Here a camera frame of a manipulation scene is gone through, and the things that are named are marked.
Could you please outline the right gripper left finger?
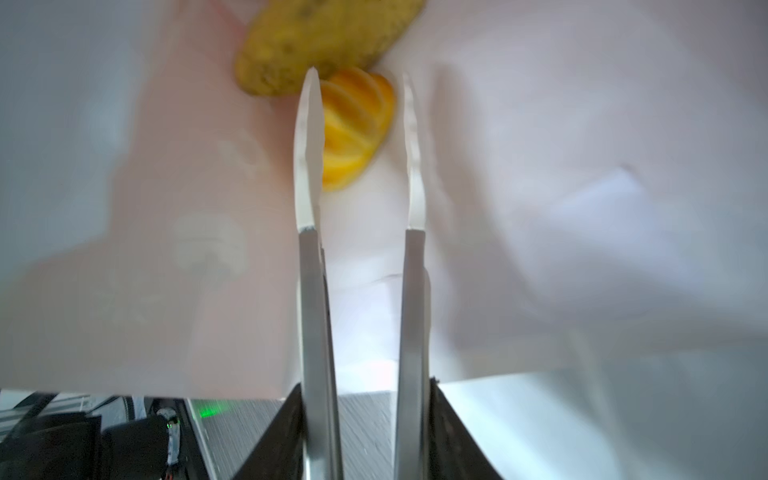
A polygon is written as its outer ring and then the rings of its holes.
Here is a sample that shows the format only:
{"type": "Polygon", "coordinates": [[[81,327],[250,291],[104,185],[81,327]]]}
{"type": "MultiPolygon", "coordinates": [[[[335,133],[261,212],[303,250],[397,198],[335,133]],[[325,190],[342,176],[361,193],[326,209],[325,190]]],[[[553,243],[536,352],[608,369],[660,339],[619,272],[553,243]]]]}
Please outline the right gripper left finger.
{"type": "Polygon", "coordinates": [[[300,93],[293,146],[294,206],[299,247],[297,317],[304,409],[305,477],[342,479],[344,473],[338,395],[320,232],[323,148],[321,84],[318,71],[310,68],[300,93]]]}

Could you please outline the fake green-brown bun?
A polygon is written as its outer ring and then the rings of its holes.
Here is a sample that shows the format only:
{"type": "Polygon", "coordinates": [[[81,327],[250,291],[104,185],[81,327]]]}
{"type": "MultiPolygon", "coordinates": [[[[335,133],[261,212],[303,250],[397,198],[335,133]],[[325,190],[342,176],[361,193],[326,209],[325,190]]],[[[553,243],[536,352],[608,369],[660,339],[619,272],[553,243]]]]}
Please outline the fake green-brown bun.
{"type": "Polygon", "coordinates": [[[250,23],[234,60],[238,86],[255,96],[298,93],[307,71],[322,79],[377,61],[404,34],[425,3],[270,1],[250,23]]]}

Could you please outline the red white paper bag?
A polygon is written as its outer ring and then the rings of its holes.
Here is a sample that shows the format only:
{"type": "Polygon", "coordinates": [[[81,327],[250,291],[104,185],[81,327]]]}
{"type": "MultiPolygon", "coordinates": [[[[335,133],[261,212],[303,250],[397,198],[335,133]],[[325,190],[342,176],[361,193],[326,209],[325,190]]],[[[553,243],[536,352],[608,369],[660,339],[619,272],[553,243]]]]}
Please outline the red white paper bag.
{"type": "MultiPolygon", "coordinates": [[[[234,77],[270,1],[1,5],[1,384],[198,398],[296,381],[299,93],[234,77]]],[[[763,1],[423,1],[368,66],[373,161],[319,198],[339,386],[390,388],[416,99],[431,369],[767,335],[763,1]]]]}

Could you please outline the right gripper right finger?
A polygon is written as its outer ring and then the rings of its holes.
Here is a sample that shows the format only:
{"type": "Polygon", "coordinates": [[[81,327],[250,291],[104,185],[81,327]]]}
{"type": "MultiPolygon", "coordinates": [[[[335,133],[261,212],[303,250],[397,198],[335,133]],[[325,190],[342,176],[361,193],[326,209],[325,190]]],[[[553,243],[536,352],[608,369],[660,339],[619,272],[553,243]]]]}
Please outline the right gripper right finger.
{"type": "Polygon", "coordinates": [[[422,174],[416,99],[403,76],[403,129],[408,176],[408,215],[402,274],[394,477],[425,479],[429,405],[429,282],[425,268],[426,191],[422,174]]]}

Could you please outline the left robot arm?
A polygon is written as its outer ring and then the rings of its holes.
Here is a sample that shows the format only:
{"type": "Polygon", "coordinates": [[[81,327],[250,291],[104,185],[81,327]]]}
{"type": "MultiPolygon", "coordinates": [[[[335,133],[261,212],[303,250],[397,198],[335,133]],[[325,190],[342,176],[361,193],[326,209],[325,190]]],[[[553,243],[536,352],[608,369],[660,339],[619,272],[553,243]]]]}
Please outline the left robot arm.
{"type": "Polygon", "coordinates": [[[32,392],[1,403],[4,479],[206,479],[181,399],[32,392]]]}

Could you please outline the fake croissant bread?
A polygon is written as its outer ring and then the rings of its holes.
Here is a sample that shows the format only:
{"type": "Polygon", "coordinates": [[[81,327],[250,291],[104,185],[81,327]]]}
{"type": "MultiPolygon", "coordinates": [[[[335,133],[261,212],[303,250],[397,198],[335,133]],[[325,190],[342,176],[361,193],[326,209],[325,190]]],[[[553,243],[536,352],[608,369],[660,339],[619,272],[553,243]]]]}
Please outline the fake croissant bread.
{"type": "Polygon", "coordinates": [[[322,188],[338,191],[356,181],[386,139],[397,97],[381,74],[348,68],[321,82],[325,144],[322,188]]]}

